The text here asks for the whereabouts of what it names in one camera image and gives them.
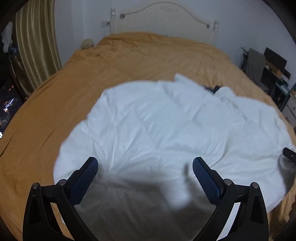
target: woven ball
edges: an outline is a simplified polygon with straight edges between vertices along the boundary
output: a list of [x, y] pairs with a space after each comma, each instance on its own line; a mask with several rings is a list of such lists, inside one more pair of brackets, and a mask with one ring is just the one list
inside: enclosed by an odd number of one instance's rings
[[92, 39], [85, 39], [81, 44], [82, 49], [89, 49], [89, 48], [92, 48], [93, 46], [94, 46], [94, 42]]

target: silver bolt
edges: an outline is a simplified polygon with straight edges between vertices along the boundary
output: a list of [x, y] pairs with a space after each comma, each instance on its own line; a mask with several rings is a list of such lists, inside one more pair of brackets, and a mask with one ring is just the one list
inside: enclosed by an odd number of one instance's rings
[[38, 186], [39, 186], [38, 183], [34, 183], [34, 184], [32, 185], [32, 188], [33, 188], [33, 189], [36, 189]]
[[58, 184], [63, 186], [63, 185], [65, 185], [66, 182], [67, 182], [66, 179], [61, 179], [61, 180], [58, 181]]
[[232, 181], [230, 179], [225, 179], [224, 183], [229, 186], [232, 184]]
[[252, 186], [253, 186], [254, 188], [258, 188], [258, 187], [259, 187], [258, 183], [252, 183]]

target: gray fabric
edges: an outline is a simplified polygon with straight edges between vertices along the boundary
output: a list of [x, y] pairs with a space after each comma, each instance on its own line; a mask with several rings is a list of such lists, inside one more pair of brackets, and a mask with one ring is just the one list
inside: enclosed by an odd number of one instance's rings
[[268, 88], [261, 82], [262, 73], [265, 66], [265, 56], [256, 50], [249, 49], [246, 75], [260, 88], [267, 91]]

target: textured blue pad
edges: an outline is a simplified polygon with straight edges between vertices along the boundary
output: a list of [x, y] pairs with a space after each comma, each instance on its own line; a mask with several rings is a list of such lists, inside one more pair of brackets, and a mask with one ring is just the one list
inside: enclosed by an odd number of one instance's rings
[[73, 206], [81, 202], [91, 182], [96, 176], [98, 169], [98, 161], [93, 158], [70, 190], [69, 201]]
[[200, 163], [198, 157], [193, 160], [192, 168], [210, 203], [216, 206], [219, 205], [221, 195], [220, 189], [208, 173], [212, 170], [209, 167], [207, 167], [208, 170], [206, 170], [206, 168]]

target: white garment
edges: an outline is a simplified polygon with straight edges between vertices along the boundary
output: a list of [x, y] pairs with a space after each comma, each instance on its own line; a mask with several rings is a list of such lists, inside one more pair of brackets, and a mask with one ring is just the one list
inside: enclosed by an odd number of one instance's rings
[[8, 48], [12, 44], [12, 39], [11, 39], [12, 27], [13, 27], [13, 23], [9, 22], [1, 34], [4, 53], [8, 52]]
[[98, 174], [75, 208], [98, 240], [188, 241], [215, 209], [192, 171], [195, 157], [235, 184], [259, 183], [269, 212], [295, 177], [292, 163], [279, 163], [284, 147], [295, 150], [274, 108], [228, 87], [213, 95], [177, 74], [105, 90], [62, 144], [54, 181], [93, 156]]

